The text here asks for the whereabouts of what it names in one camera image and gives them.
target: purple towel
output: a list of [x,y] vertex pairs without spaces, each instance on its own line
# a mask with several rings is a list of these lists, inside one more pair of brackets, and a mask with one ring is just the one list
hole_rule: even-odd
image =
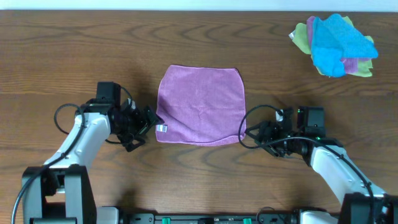
[[312,46],[312,35],[313,35],[313,21],[315,20],[315,16],[311,16],[307,19],[307,35],[308,35],[308,44],[310,47]]
[[[246,113],[244,87],[234,68],[171,65],[157,96],[156,113],[167,132],[156,131],[159,142],[220,146],[238,142]],[[244,122],[241,137],[244,138]]]
[[340,61],[343,62],[344,71],[347,74],[358,72],[359,58],[341,58]]

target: towel tag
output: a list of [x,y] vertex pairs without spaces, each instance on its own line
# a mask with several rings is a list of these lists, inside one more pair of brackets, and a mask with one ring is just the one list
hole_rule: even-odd
[[276,121],[278,121],[278,122],[281,122],[281,121],[283,121],[283,120],[284,120],[284,117],[283,117],[283,116],[281,116],[281,115],[279,115],[279,113],[278,113],[278,112],[276,112],[276,111],[275,111],[275,115],[276,115]]
[[295,34],[296,34],[296,30],[293,30],[293,32],[291,32],[289,34],[289,37],[293,40]]
[[166,132],[167,132],[167,125],[158,124],[158,125],[156,126],[156,131],[160,131],[160,132],[166,133]]

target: wood grain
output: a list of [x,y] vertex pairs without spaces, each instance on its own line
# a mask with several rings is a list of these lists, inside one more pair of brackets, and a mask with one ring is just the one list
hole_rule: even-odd
[[[94,97],[96,82],[125,86],[139,105],[156,105],[171,64],[236,67],[246,108],[324,106],[328,135],[338,138],[378,186],[398,194],[398,15],[348,13],[374,38],[374,76],[319,75],[287,35],[310,12],[0,12],[0,222],[27,166],[41,165],[65,136],[53,125],[56,108]],[[60,113],[71,128],[73,110]],[[272,119],[254,113],[248,124]],[[90,170],[97,205],[159,213],[255,213],[262,206],[340,205],[302,161],[274,159],[239,144],[197,147],[162,144],[154,132],[132,153],[104,145]]]

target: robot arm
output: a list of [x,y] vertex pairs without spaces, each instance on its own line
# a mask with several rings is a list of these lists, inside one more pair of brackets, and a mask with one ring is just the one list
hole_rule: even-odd
[[[86,166],[87,170],[90,169],[97,152],[104,141],[111,134],[111,124],[109,122],[108,115],[105,114],[85,113],[85,118],[85,128],[75,147],[64,159],[52,165],[50,169],[68,168],[72,164]],[[61,153],[65,153],[69,145],[76,137],[80,128],[82,128],[81,115],[78,115],[75,118],[75,125],[73,125],[73,128],[66,140],[63,142],[57,152],[50,159],[45,161],[44,165],[47,165],[58,159],[61,156]]]
[[[43,171],[42,167],[28,167],[25,170],[22,185],[30,182],[23,198],[25,224],[118,221],[116,208],[96,208],[88,169],[110,134],[117,135],[120,144],[131,152],[145,143],[141,136],[153,125],[162,122],[148,106],[141,111],[131,99],[121,105],[120,96],[121,87],[118,84],[99,82],[96,98],[80,106],[85,117],[84,126],[81,125],[82,117],[78,110],[68,137],[44,163],[52,164],[49,169]],[[76,144],[69,149],[76,138]],[[45,197],[57,192],[65,194],[65,203],[48,203]]]
[[[329,147],[339,154],[344,155],[348,162],[354,165],[353,162],[348,158],[344,148],[339,146]],[[340,204],[343,203],[344,196],[346,194],[358,192],[367,197],[369,196],[369,192],[364,186],[363,181],[358,177],[354,170],[348,166],[347,163],[343,162],[339,157],[335,156],[324,147],[313,148],[310,166],[326,181],[333,193],[336,195]],[[365,177],[368,182],[370,181],[358,168],[357,170],[362,174],[362,176]],[[375,197],[383,197],[385,194],[385,191],[375,184],[372,184],[371,188]]]
[[[96,98],[91,99],[81,108],[85,115],[85,125],[77,143],[65,158],[50,166],[40,177],[35,178],[24,195],[25,224],[117,224],[124,220],[120,217],[119,210],[114,207],[97,208],[95,206],[87,170],[91,167],[101,145],[110,134],[117,135],[121,144],[130,152],[144,143],[139,136],[145,134],[153,125],[161,122],[161,119],[149,107],[141,112],[131,100],[127,100],[123,105],[120,105],[120,86],[115,83],[98,83]],[[323,211],[300,210],[298,213],[285,216],[290,218],[289,222],[286,219],[282,221],[284,223],[305,224],[368,223],[371,210],[369,206],[370,195],[353,167],[364,177],[366,182],[369,182],[369,179],[352,163],[338,141],[325,138],[323,109],[300,108],[299,113],[298,133],[292,132],[291,110],[284,110],[282,117],[281,114],[277,113],[277,123],[261,123],[256,128],[247,128],[246,134],[254,138],[259,147],[273,156],[284,157],[292,153],[303,156],[307,165],[319,173],[330,186],[342,204],[342,209],[339,219]],[[62,153],[66,153],[79,130],[83,128],[81,122],[81,114],[77,113],[72,131],[59,150],[45,162],[45,165],[60,158]],[[251,134],[249,131],[253,129],[259,129],[259,134]],[[305,138],[307,140],[311,138],[312,142],[316,139],[322,144],[311,144],[303,141]],[[140,143],[133,144],[133,139],[140,141]],[[328,148],[337,152],[338,155],[344,155],[345,161],[341,159],[341,156],[331,153]],[[27,180],[35,176],[40,169],[41,167],[28,167],[22,176],[22,184],[24,185]],[[384,220],[387,220],[386,223],[393,223],[398,202],[395,200],[392,203],[392,200],[386,200],[389,196],[378,186],[372,184],[370,188],[375,198],[374,205],[376,208],[373,208],[375,214],[382,214]],[[46,202],[45,197],[54,195],[56,192],[65,193],[65,203],[59,205]],[[266,224],[265,221],[260,223],[257,217],[253,221],[253,218],[246,216],[225,217],[223,221],[218,217],[210,216],[205,216],[203,219],[199,216],[172,217],[179,219],[175,222],[176,224],[207,224],[209,218],[211,219],[209,223],[212,224],[238,224],[240,222]],[[269,214],[268,220],[270,220],[270,223],[280,223],[277,221],[280,217],[281,214],[279,213]],[[125,220],[124,222],[144,224],[144,222],[138,220],[147,219],[128,218],[128,220],[129,222]],[[152,214],[149,215],[149,222],[150,224],[160,222],[174,224],[170,217],[156,217]]]
[[274,157],[300,154],[307,165],[323,177],[342,204],[339,220],[326,212],[303,211],[301,223],[367,223],[386,217],[393,210],[391,196],[369,181],[349,159],[341,143],[326,137],[323,108],[300,107],[298,131],[292,130],[293,109],[275,110],[276,122],[263,121],[247,128],[245,133],[254,139],[257,147]]

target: black bracket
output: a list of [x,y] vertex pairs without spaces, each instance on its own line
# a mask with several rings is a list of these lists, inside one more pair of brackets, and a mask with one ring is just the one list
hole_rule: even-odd
[[[41,167],[28,167],[22,175],[22,184]],[[48,203],[45,196],[55,195],[58,188],[65,189],[64,203]],[[55,172],[47,169],[36,178],[23,198],[24,224],[96,223],[96,206],[85,166],[72,165]]]
[[[277,139],[289,137],[289,135],[292,133],[293,128],[292,116],[292,108],[284,109],[282,121],[262,121],[257,125],[246,128],[245,133],[250,138],[253,138],[254,142],[258,146]],[[255,130],[258,130],[257,134],[252,133],[252,131]],[[274,157],[284,157],[285,154],[288,152],[286,142],[281,142],[278,145],[261,147]]]

